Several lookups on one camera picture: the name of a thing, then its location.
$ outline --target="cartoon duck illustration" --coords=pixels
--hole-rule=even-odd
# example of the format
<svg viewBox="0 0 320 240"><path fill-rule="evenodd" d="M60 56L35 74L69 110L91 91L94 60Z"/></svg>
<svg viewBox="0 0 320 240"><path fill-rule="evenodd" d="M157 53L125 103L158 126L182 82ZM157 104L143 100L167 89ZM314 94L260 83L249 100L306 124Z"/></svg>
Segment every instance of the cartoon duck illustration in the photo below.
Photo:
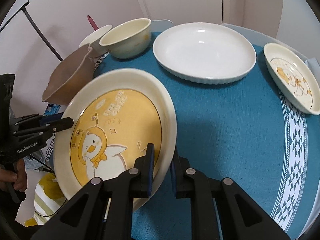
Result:
<svg viewBox="0 0 320 240"><path fill-rule="evenodd" d="M92 120L96 125L87 129L77 130L76 135L81 136L78 145L78 157L87 168L88 179L100 177L103 180L113 179L126 170L126 165L120 153L127 147L122 145L108 145L107 137L98 127L98 115L94 114Z"/></svg>
<svg viewBox="0 0 320 240"><path fill-rule="evenodd" d="M294 94L298 97L301 97L303 95L311 95L311 90L308 86L307 81L304 79L304 77L295 76L291 71L285 68L277 67L277 72L279 76L289 85L292 85L293 87L297 87L297 90L294 92Z"/></svg>

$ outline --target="black metal stand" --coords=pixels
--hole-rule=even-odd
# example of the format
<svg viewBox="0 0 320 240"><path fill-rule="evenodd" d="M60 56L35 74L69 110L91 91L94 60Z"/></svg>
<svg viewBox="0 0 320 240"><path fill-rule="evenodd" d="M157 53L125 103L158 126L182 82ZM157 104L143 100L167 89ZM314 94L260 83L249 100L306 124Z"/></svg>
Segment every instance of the black metal stand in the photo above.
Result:
<svg viewBox="0 0 320 240"><path fill-rule="evenodd" d="M7 26L7 24L20 12L23 11L24 14L26 15L28 21L31 23L32 27L35 29L35 31L38 33L38 35L40 36L40 38L44 41L44 43L48 46L48 48L54 53L54 55L60 60L62 61L62 57L58 54L58 52L52 47L52 45L49 43L49 41L45 38L45 36L42 34L42 32L39 30L39 28L37 27L37 25L35 24L35 22L33 21L33 19L31 18L31 16L29 15L29 13L27 12L26 6L30 3L30 1L27 1L24 5L22 5L20 7L20 9L18 11L16 11L11 17L10 19L2 26L2 28L0 29L0 33L1 31Z"/></svg>

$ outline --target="cream bowl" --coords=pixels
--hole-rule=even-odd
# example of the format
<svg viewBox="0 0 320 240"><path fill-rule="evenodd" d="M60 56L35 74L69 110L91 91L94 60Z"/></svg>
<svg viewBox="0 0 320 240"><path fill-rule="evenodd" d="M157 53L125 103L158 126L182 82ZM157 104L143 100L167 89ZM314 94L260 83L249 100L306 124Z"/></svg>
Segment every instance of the cream bowl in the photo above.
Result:
<svg viewBox="0 0 320 240"><path fill-rule="evenodd" d="M151 40L151 20L135 19L118 25L106 33L99 44L116 58L132 58L142 53Z"/></svg>

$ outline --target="pink handle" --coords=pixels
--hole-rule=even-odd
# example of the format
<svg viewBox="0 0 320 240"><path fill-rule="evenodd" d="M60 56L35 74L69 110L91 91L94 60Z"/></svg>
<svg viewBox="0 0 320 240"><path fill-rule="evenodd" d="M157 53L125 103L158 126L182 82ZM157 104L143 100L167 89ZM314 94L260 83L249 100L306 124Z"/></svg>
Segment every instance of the pink handle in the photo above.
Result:
<svg viewBox="0 0 320 240"><path fill-rule="evenodd" d="M92 28L93 28L95 31L98 30L99 28L98 28L98 26L96 25L96 23L94 22L94 20L93 20L89 15L87 15L87 18L88 18L88 21L89 21L89 23L91 24Z"/></svg>

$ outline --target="white wall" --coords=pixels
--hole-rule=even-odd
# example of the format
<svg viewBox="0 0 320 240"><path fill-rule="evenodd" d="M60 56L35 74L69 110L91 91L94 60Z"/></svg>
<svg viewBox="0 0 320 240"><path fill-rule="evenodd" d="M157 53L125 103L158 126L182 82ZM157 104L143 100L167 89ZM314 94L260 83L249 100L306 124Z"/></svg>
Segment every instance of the white wall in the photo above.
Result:
<svg viewBox="0 0 320 240"><path fill-rule="evenodd" d="M27 0L17 0L4 22ZM56 51L67 57L93 29L143 17L138 0L30 0L27 10ZM17 116L44 112L41 102L49 77L59 60L20 12L0 34L0 74L14 73L12 108Z"/></svg>
<svg viewBox="0 0 320 240"><path fill-rule="evenodd" d="M283 0L223 0L224 23L276 37Z"/></svg>
<svg viewBox="0 0 320 240"><path fill-rule="evenodd" d="M305 0L284 0L276 38L320 62L320 23Z"/></svg>

